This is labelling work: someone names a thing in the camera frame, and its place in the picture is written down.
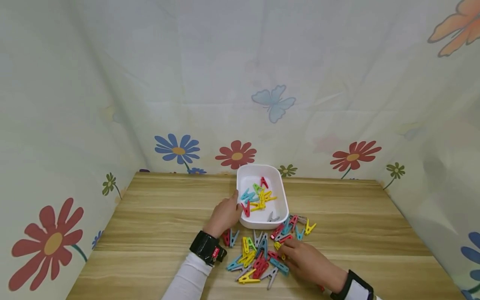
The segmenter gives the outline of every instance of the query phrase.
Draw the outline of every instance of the green flower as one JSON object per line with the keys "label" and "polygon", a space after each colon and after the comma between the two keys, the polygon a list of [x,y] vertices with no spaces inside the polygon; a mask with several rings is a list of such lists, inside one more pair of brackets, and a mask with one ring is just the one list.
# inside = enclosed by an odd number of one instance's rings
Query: green flower
{"label": "green flower", "polygon": [[113,177],[112,173],[107,174],[107,181],[103,183],[105,187],[102,191],[104,196],[107,196],[109,192],[113,191],[113,187],[116,185],[115,180],[117,178]]}
{"label": "green flower", "polygon": [[280,166],[280,169],[278,171],[282,175],[282,177],[286,176],[292,176],[295,175],[295,171],[297,171],[298,168],[294,168],[292,164],[289,164],[288,167],[285,168],[285,166]]}
{"label": "green flower", "polygon": [[395,163],[395,165],[387,165],[387,170],[391,172],[390,176],[394,179],[400,179],[403,175],[405,175],[405,166],[401,166],[399,163]]}

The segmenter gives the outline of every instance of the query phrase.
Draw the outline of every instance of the white plastic tray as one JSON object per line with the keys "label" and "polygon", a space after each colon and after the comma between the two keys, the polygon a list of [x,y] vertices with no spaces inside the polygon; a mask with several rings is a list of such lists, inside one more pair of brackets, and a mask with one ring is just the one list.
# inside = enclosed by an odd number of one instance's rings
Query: white plastic tray
{"label": "white plastic tray", "polygon": [[[266,203],[264,210],[257,210],[250,212],[250,217],[246,217],[245,212],[240,217],[240,223],[246,228],[250,229],[275,229],[283,223],[289,215],[287,197],[285,196],[285,189],[283,188],[282,177],[280,172],[272,166],[268,165],[243,165],[237,170],[237,190],[239,190],[238,203],[241,203],[241,196],[250,188],[249,192],[253,190],[253,184],[260,185],[260,179],[264,177],[268,190],[272,191],[272,197],[277,197],[275,200]],[[280,218],[275,222],[268,222],[270,213],[273,212],[273,218],[279,216]]]}

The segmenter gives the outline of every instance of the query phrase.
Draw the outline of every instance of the wood grain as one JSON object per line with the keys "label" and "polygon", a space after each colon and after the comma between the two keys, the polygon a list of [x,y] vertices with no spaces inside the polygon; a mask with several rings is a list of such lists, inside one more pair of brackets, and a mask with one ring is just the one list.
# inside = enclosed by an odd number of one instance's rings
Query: wood grain
{"label": "wood grain", "polygon": [[[305,241],[363,277],[384,300],[463,299],[452,280],[373,180],[284,180],[292,213],[317,223]],[[137,173],[70,300],[160,299],[213,207],[235,190],[234,176]],[[240,229],[240,237],[252,236]],[[240,244],[227,249],[229,262]],[[294,276],[240,285],[223,263],[202,299],[330,299]]]}

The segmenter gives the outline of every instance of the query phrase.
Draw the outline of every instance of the blue flower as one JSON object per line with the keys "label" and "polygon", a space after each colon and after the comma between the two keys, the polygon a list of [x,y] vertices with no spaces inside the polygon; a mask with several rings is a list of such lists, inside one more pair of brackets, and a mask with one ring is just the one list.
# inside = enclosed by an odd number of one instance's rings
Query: blue flower
{"label": "blue flower", "polygon": [[103,234],[103,230],[99,231],[98,234],[97,234],[97,236],[94,237],[93,242],[92,242],[92,250],[93,250],[93,248],[96,247],[96,244],[98,243],[98,240],[100,239],[100,237],[102,236],[102,234]]}
{"label": "blue flower", "polygon": [[200,148],[194,147],[198,145],[197,140],[191,140],[190,141],[190,136],[188,134],[184,135],[180,141],[180,146],[177,143],[177,138],[175,135],[169,133],[168,134],[168,139],[170,142],[168,142],[166,139],[164,139],[161,136],[155,136],[155,139],[157,142],[160,144],[156,145],[155,151],[158,153],[162,154],[167,154],[163,156],[163,160],[172,160],[174,158],[177,158],[177,163],[179,165],[184,164],[185,161],[187,161],[189,164],[192,163],[192,158],[199,159],[200,157],[196,154],[192,154],[192,152],[199,151]]}
{"label": "blue flower", "polygon": [[188,170],[188,173],[189,174],[205,174],[206,171],[199,168],[191,168],[190,170]]}
{"label": "blue flower", "polygon": [[467,299],[467,300],[480,300],[478,298],[473,299],[472,294],[470,294],[467,290],[463,290],[462,294],[465,297],[465,299]]}
{"label": "blue flower", "polygon": [[[468,234],[468,238],[475,246],[477,246],[477,248],[480,248],[480,233],[471,232]],[[477,250],[474,250],[470,247],[462,247],[460,250],[463,256],[467,257],[476,264],[480,264],[480,253]],[[471,271],[470,277],[474,280],[480,281],[480,270]]]}

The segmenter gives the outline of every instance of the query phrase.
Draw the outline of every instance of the yellow flower center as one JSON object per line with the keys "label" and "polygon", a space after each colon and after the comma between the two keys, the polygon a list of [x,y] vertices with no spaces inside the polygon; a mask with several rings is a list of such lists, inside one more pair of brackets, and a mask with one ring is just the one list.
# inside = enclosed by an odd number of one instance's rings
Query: yellow flower center
{"label": "yellow flower center", "polygon": [[233,160],[241,160],[242,157],[243,157],[243,154],[240,153],[240,152],[234,153],[234,154],[232,155],[232,159],[233,159]]}
{"label": "yellow flower center", "polygon": [[55,251],[60,247],[61,241],[63,240],[63,235],[59,232],[54,233],[45,243],[45,247],[43,248],[43,252],[46,255],[51,255],[55,253]]}
{"label": "yellow flower center", "polygon": [[360,154],[350,154],[349,156],[347,156],[347,161],[354,161],[354,160],[357,160],[358,158],[360,157]]}
{"label": "yellow flower center", "polygon": [[180,147],[175,147],[172,149],[172,152],[175,153],[176,155],[184,155],[185,154],[185,149],[180,148]]}

